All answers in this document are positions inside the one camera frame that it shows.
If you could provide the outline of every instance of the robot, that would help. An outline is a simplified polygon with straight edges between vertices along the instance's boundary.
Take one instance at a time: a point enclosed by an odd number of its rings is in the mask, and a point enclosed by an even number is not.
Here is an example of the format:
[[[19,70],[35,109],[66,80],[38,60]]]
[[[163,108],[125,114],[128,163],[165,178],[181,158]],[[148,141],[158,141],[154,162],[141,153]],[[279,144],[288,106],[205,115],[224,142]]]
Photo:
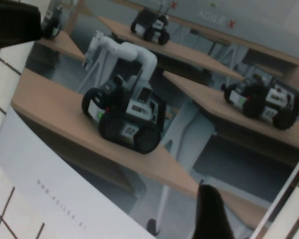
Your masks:
[[[293,126],[299,115],[299,91],[275,78],[266,85],[255,74],[228,87],[224,84],[222,90],[226,102],[241,109],[245,116],[261,118],[280,130]]]
[[[144,8],[133,21],[131,31],[141,35],[145,41],[157,42],[159,45],[167,44],[170,39],[170,35],[166,30],[169,8],[166,9],[164,14],[160,15],[161,9],[162,5],[158,13],[155,13],[150,9]]]
[[[93,62],[99,47],[102,50]],[[119,58],[139,61],[142,68],[138,75],[128,79],[113,76]],[[153,92],[149,84],[156,65],[156,56],[147,49],[128,42],[119,44],[96,32],[83,63],[83,67],[89,70],[83,84],[92,78],[95,85],[84,95],[82,110],[98,122],[101,137],[142,154],[157,147],[164,127],[166,102]]]
[[[60,33],[61,16],[62,6],[52,1],[41,24],[43,38],[53,39]]]

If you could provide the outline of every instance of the floor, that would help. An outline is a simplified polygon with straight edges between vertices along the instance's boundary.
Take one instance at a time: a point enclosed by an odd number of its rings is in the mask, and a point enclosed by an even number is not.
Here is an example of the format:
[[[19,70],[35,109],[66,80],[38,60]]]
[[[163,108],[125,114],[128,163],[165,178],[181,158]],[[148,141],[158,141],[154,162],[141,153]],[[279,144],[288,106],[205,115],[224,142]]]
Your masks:
[[[72,90],[78,88],[86,75],[80,62],[66,56],[60,57],[55,68],[31,57],[28,60],[27,68]],[[214,80],[219,83],[224,79],[214,76]],[[88,82],[82,92],[87,91],[92,84],[93,82]],[[154,89],[167,87],[169,92],[164,94],[164,97],[172,106],[180,107],[182,100],[186,98],[164,78],[153,80],[152,86]],[[172,101],[171,99],[175,96],[177,96],[177,100]],[[155,218],[162,190],[160,183],[138,175],[146,186],[146,193],[141,195],[141,198],[137,198],[80,168],[75,166],[73,168],[143,227],[146,227],[150,218]],[[266,206],[269,206],[269,202],[274,200],[290,173],[290,168],[218,137],[213,137],[210,140],[194,170],[191,171],[191,175],[197,182],[202,177],[207,179],[206,183],[210,184],[221,180],[221,182],[233,185],[243,194],[249,193],[257,196],[259,203]],[[172,190],[163,216],[162,230],[157,238],[187,238],[194,223],[195,207],[196,201],[193,198]],[[243,225],[230,210],[226,210],[236,239],[250,236],[252,230]]]

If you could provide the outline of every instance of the tracked robot base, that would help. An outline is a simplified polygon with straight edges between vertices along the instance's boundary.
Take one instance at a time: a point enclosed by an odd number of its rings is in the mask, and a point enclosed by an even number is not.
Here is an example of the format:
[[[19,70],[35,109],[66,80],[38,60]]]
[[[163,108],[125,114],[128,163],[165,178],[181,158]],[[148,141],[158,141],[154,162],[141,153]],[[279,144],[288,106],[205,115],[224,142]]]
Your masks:
[[[299,115],[299,91],[273,78],[267,85],[255,74],[243,82],[222,85],[227,103],[253,119],[263,119],[280,130],[294,125]]]
[[[116,76],[101,88],[90,89],[83,97],[82,110],[98,121],[104,139],[142,154],[150,153],[161,139],[166,103],[146,87],[134,100],[133,90],[126,90],[124,83]]]

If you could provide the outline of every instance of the robot wheel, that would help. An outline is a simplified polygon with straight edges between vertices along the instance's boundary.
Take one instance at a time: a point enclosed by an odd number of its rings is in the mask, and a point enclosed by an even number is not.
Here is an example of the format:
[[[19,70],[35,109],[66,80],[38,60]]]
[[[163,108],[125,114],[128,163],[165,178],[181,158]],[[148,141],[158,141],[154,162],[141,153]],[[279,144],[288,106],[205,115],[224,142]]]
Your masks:
[[[143,34],[143,39],[145,41],[152,41],[153,37],[155,35],[155,30],[152,26],[150,26],[149,28],[147,28]]]
[[[132,33],[136,33],[135,28],[136,28],[136,21],[133,21],[133,22],[132,22],[132,25],[131,25],[131,32],[132,32]]]
[[[243,104],[243,114],[252,119],[258,118],[265,110],[265,100],[258,95],[247,98]]]
[[[152,152],[160,142],[160,131],[156,125],[143,125],[134,137],[135,151],[139,153]]]
[[[170,40],[170,34],[166,30],[162,30],[158,38],[159,45],[166,45]]]
[[[289,108],[282,108],[274,117],[273,125],[277,129],[286,130],[294,125],[297,115]]]
[[[122,114],[111,111],[105,112],[99,122],[99,132],[104,139],[115,141],[119,138],[123,126]]]

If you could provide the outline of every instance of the antenna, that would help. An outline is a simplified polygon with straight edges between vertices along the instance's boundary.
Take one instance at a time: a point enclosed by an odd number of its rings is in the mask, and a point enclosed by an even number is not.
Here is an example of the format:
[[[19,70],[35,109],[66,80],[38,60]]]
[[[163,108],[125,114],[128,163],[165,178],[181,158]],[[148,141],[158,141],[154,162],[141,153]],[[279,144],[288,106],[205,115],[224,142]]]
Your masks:
[[[167,15],[167,12],[168,12],[169,8],[170,8],[170,7],[167,7],[167,8],[166,8],[166,11],[165,11],[164,15]]]
[[[159,6],[159,10],[158,10],[158,15],[160,14],[160,11],[161,11],[161,9],[162,9],[162,7],[163,7],[163,4],[161,4],[160,6]]]

